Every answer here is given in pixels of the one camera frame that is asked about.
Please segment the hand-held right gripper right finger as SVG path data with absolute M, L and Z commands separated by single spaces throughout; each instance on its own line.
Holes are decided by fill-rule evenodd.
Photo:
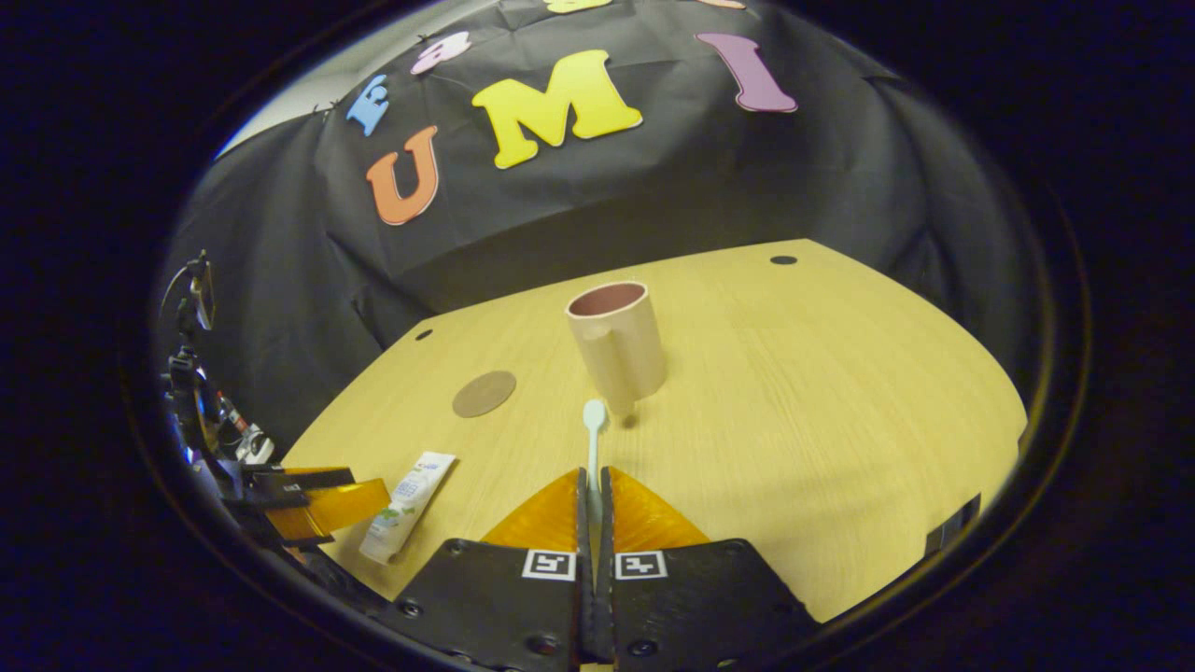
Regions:
M 821 625 L 746 539 L 707 540 L 603 468 L 598 659 L 615 671 L 761 671 Z

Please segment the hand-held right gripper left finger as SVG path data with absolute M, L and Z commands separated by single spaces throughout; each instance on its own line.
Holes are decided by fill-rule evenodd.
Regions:
M 486 671 L 576 671 L 592 612 L 586 469 L 486 539 L 448 539 L 391 604 L 391 630 Z

